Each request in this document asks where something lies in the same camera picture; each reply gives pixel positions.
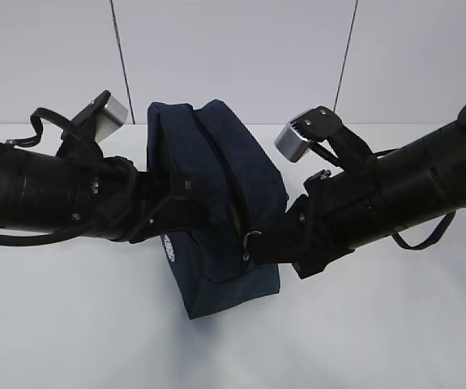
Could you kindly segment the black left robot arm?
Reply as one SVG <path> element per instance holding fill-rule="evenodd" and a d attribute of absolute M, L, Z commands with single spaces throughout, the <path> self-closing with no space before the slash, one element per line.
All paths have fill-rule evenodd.
<path fill-rule="evenodd" d="M 77 237 L 138 243 L 207 225 L 184 174 L 139 171 L 121 156 L 48 156 L 0 143 L 0 246 Z"/>

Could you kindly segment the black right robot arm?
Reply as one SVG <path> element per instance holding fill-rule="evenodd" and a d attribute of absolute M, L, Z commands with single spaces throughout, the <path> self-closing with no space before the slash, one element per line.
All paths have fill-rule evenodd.
<path fill-rule="evenodd" d="M 288 122 L 275 141 L 289 161 L 313 151 L 340 169 L 309 177 L 291 208 L 265 229 L 246 235 L 257 264 L 289 263 L 299 277 L 323 271 L 357 248 L 438 219 L 414 250 L 439 242 L 466 208 L 466 105 L 445 126 L 399 148 L 374 152 L 327 107 Z"/>

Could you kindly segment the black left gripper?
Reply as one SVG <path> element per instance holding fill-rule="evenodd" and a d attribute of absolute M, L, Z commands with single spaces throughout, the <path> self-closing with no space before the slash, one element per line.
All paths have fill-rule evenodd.
<path fill-rule="evenodd" d="M 208 226 L 208 209 L 191 199 L 190 177 L 180 172 L 146 172 L 130 160 L 105 158 L 99 192 L 91 200 L 76 237 L 140 243 L 166 233 Z"/>

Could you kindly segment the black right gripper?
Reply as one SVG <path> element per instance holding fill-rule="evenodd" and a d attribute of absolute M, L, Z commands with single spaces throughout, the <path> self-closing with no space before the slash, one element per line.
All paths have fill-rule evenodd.
<path fill-rule="evenodd" d="M 304 183 L 283 221 L 243 237 L 243 259 L 252 265 L 293 263 L 302 279 L 355 249 L 378 240 L 375 174 L 368 169 L 334 176 L 321 170 Z"/>

